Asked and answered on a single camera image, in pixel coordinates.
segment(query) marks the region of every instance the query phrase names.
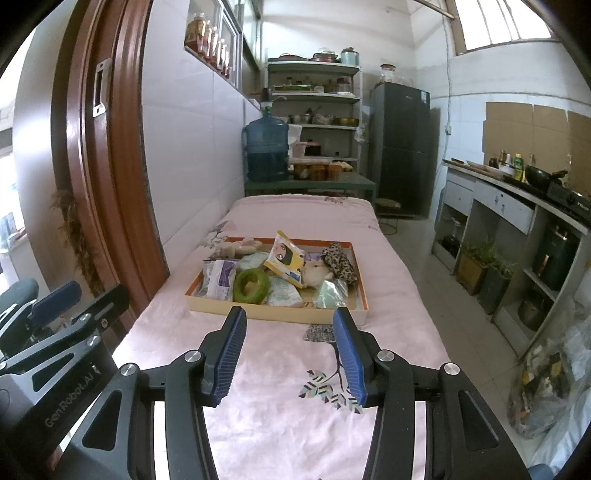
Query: electrical wire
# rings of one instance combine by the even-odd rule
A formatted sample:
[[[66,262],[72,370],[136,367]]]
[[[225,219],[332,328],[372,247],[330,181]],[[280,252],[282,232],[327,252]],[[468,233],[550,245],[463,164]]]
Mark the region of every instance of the electrical wire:
[[[450,123],[452,120],[452,74],[451,74],[451,65],[450,65],[450,47],[449,47],[449,36],[447,35],[446,29],[446,17],[443,15],[441,16],[441,22],[443,23],[443,35],[445,36],[445,46],[446,46],[446,70],[447,70],[447,123],[446,123],[446,130],[450,127]],[[443,159],[447,155],[447,146],[449,145],[449,137],[450,135],[445,134],[445,146],[443,147],[443,154],[441,155],[441,161],[438,161],[437,165],[437,173],[435,175],[435,183],[434,186],[437,186],[437,182],[439,181],[439,175],[441,175],[441,169],[443,168]]]

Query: yellow snack package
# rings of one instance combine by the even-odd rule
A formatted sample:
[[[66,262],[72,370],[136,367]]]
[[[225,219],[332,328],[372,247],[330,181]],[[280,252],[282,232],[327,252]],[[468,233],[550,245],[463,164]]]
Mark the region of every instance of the yellow snack package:
[[[275,275],[279,275],[298,288],[303,288],[301,269],[304,267],[305,254],[306,252],[297,248],[286,234],[278,230],[273,248],[264,265],[275,272]]]

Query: potted plant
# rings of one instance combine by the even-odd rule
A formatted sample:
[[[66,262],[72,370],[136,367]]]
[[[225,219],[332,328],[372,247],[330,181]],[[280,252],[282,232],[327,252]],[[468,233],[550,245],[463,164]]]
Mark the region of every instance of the potted plant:
[[[478,302],[487,315],[493,314],[499,306],[513,277],[514,268],[515,264],[505,262],[498,257],[490,264],[478,295]]]
[[[486,241],[481,245],[471,242],[462,244],[456,279],[470,295],[480,291],[488,266],[496,257],[495,252],[495,244],[492,241]]]

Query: green appliance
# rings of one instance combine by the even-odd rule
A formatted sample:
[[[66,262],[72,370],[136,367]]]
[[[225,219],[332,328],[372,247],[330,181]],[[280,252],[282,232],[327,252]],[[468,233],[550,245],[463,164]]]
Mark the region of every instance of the green appliance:
[[[578,237],[570,230],[553,225],[535,256],[532,269],[552,290],[560,290],[579,246]]]

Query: green ring toy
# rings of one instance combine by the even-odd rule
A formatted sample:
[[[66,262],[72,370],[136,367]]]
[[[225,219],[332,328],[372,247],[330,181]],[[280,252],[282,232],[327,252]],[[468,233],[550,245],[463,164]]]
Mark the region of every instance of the green ring toy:
[[[246,295],[244,293],[244,288],[250,281],[254,281],[258,285],[255,291],[250,295]],[[265,297],[269,293],[270,286],[271,282],[269,281],[269,277],[263,272],[262,268],[249,268],[244,272],[240,272],[236,277],[236,280],[234,280],[234,288],[232,289],[234,301],[239,303],[260,304],[260,302],[265,300]]]

